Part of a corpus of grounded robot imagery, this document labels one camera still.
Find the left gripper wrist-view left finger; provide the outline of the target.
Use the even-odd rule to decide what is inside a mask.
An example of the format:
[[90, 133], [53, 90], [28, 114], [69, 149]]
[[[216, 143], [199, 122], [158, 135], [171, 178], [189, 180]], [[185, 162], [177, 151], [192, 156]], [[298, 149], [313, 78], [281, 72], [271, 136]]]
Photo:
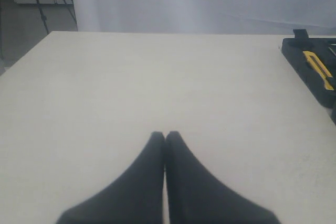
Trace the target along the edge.
[[165, 138], [153, 132], [130, 167], [105, 189], [66, 210], [58, 223], [163, 223]]

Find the left gripper wrist-view right finger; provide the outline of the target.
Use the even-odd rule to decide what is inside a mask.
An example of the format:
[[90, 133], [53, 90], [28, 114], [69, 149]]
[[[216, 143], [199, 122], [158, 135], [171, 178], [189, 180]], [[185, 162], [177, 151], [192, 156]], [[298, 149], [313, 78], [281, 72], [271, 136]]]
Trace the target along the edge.
[[212, 175], [177, 131], [166, 136], [165, 166], [171, 223], [279, 223]]

